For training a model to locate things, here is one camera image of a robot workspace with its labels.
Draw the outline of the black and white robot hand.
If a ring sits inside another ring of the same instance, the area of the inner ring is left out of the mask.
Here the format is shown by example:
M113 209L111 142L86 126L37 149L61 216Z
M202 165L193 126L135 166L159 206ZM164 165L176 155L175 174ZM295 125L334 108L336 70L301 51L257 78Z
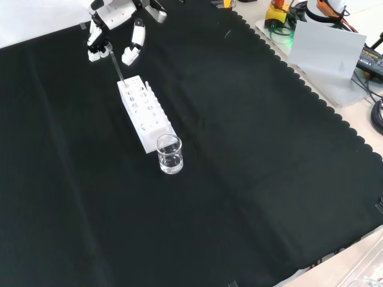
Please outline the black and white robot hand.
M144 10L158 23L163 23L167 18L166 10L158 1L91 1L87 5L91 15L87 40L89 60L94 62L111 54L113 48L107 40L107 33L132 19L131 44L124 49L121 57L125 65L132 65L145 42L145 24L137 17Z

